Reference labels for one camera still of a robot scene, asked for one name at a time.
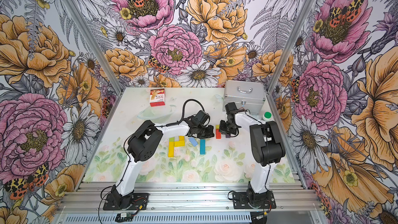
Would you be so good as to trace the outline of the red block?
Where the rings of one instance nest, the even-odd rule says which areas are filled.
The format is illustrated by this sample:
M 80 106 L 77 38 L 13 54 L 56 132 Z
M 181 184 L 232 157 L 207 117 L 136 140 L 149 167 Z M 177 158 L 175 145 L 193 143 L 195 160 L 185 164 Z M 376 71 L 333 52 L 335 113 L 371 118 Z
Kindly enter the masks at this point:
M 216 129 L 216 139 L 221 139 L 221 133 L 219 129 Z

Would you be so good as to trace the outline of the teal block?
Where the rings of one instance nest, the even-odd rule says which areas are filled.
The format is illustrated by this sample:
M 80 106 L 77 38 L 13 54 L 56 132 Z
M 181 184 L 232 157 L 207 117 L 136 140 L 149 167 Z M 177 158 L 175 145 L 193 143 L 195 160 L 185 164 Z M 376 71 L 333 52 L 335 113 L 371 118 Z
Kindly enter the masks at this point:
M 201 139 L 200 140 L 200 155 L 205 155 L 206 154 L 206 140 Z

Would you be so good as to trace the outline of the yellow block crosswise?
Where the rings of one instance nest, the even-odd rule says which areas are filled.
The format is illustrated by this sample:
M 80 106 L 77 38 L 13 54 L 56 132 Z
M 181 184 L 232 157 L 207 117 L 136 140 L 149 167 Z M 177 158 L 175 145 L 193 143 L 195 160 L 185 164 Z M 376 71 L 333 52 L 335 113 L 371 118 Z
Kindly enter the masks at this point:
M 184 146 L 185 146 L 185 140 L 174 142 L 174 147 L 184 147 Z

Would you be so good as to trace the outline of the long yellow block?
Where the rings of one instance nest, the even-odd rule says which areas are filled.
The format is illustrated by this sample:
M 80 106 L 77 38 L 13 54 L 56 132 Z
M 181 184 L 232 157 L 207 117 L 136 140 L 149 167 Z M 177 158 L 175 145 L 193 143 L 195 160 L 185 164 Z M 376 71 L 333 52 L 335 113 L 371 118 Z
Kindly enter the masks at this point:
M 174 157 L 174 148 L 175 148 L 175 138 L 169 138 L 169 151 L 168 151 L 168 157 L 172 158 Z

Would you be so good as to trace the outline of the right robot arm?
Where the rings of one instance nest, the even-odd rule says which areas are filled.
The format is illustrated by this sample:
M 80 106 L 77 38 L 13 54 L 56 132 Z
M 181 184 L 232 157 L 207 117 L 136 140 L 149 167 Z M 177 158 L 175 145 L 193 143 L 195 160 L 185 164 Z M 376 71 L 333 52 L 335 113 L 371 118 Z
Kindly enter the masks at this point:
M 249 132 L 252 156 L 257 163 L 248 189 L 240 199 L 252 208 L 272 210 L 276 207 L 276 200 L 269 187 L 271 176 L 286 155 L 279 127 L 273 120 L 258 120 L 243 110 L 227 113 L 227 119 L 219 124 L 220 133 L 230 137 L 238 136 L 240 129 Z

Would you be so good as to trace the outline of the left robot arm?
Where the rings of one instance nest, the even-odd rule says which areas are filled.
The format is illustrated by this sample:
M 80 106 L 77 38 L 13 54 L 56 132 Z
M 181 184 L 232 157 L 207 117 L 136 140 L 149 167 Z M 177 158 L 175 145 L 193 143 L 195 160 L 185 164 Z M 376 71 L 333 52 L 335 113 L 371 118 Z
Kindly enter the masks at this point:
M 164 139 L 177 136 L 187 136 L 196 139 L 209 139 L 215 136 L 213 125 L 194 123 L 183 120 L 180 123 L 169 124 L 153 123 L 150 120 L 144 123 L 127 138 L 128 161 L 118 181 L 112 186 L 107 196 L 104 210 L 127 209 L 132 205 L 135 182 L 145 161 L 156 152 L 158 145 Z

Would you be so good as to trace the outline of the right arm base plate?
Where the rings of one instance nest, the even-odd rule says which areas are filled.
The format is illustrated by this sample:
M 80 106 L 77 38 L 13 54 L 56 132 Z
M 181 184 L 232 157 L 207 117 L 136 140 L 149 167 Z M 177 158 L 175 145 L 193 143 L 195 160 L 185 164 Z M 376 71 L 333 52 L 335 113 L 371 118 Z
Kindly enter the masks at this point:
M 253 193 L 251 190 L 247 192 L 230 191 L 228 199 L 233 202 L 234 209 L 273 210 L 277 207 L 271 190 L 260 194 Z

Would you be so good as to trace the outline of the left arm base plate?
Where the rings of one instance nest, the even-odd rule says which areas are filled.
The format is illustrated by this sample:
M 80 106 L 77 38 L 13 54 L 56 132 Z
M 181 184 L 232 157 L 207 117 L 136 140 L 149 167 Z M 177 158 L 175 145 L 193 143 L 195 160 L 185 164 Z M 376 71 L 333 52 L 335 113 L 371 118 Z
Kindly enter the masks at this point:
M 106 197 L 104 211 L 136 211 L 146 210 L 148 193 L 130 193 L 120 196 L 118 193 L 109 193 Z

